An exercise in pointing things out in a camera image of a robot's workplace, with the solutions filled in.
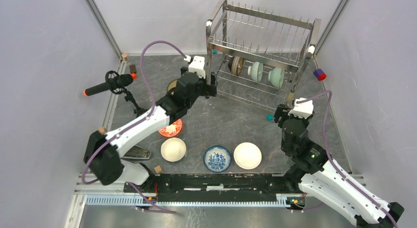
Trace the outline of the brown beige bowl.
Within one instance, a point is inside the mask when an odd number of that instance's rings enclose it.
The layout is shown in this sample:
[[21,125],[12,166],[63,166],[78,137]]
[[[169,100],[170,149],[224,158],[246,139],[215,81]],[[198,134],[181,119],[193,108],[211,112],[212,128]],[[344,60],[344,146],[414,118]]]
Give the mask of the brown beige bowl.
[[177,86],[177,81],[178,81],[178,79],[174,79],[174,80],[172,80],[168,84],[168,86],[167,86],[167,94],[169,94],[169,95],[173,95],[174,94],[174,90],[175,90],[175,88]]

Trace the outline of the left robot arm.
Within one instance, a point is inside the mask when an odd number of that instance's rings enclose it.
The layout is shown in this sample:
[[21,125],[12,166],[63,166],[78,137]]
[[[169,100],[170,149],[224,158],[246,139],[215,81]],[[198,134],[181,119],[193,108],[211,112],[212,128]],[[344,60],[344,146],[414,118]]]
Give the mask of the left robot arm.
[[137,143],[154,132],[171,125],[185,116],[200,96],[215,97],[217,80],[214,74],[210,81],[196,73],[185,72],[176,85],[167,91],[145,113],[124,126],[101,134],[90,134],[84,154],[85,169],[95,175],[93,182],[107,186],[119,178],[134,183],[142,192],[154,188],[154,178],[142,165],[135,165],[122,157]]

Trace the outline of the blue white patterned bowl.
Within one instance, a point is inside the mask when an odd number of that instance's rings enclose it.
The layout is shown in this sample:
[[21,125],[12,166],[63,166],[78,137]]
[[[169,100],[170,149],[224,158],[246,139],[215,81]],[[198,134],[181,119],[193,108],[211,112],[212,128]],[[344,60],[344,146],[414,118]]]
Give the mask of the blue white patterned bowl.
[[229,150],[221,145],[209,147],[203,155],[205,167],[214,173],[225,172],[232,163]]

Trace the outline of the red floral bowl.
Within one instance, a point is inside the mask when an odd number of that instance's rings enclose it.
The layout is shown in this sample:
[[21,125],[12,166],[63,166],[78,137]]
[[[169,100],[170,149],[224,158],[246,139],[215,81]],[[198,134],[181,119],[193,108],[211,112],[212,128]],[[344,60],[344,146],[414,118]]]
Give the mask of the red floral bowl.
[[183,129],[183,121],[181,119],[175,121],[171,125],[161,128],[158,130],[158,133],[165,138],[174,138],[177,137]]

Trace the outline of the orange bowl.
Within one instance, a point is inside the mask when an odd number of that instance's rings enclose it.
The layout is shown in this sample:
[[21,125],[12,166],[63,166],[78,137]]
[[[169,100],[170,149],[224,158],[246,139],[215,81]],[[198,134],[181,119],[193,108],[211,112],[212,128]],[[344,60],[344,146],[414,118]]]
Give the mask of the orange bowl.
[[245,170],[255,169],[262,160],[260,149],[253,143],[243,142],[234,149],[234,161]]

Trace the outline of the steel dish rack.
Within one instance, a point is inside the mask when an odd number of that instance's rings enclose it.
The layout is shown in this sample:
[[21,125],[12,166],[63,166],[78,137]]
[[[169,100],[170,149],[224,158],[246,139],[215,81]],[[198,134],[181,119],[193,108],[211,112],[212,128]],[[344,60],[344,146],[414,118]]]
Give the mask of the steel dish rack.
[[[321,19],[285,17],[219,0],[206,23],[207,74],[217,75],[217,94],[269,112],[279,104],[290,104],[315,54],[321,23]],[[228,68],[233,56],[245,59],[239,76]],[[259,83],[247,73],[254,62],[264,66]],[[285,71],[281,88],[268,80],[269,71],[276,67]]]

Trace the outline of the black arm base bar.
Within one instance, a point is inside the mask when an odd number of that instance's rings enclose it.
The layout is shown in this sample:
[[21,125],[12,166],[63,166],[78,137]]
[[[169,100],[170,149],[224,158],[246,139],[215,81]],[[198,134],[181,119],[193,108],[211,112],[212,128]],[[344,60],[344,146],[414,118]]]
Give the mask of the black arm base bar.
[[273,173],[164,173],[137,188],[155,193],[158,202],[272,202],[278,194],[302,193],[287,177]]

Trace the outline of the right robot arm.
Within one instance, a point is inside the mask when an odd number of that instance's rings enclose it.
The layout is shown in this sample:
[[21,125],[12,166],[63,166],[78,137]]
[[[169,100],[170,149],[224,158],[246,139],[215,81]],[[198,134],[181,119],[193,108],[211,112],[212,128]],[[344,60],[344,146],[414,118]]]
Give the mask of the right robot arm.
[[404,207],[370,192],[309,138],[314,107],[311,101],[307,105],[304,109],[280,104],[274,113],[282,130],[281,150],[294,163],[284,175],[285,189],[317,198],[357,228],[396,228]]

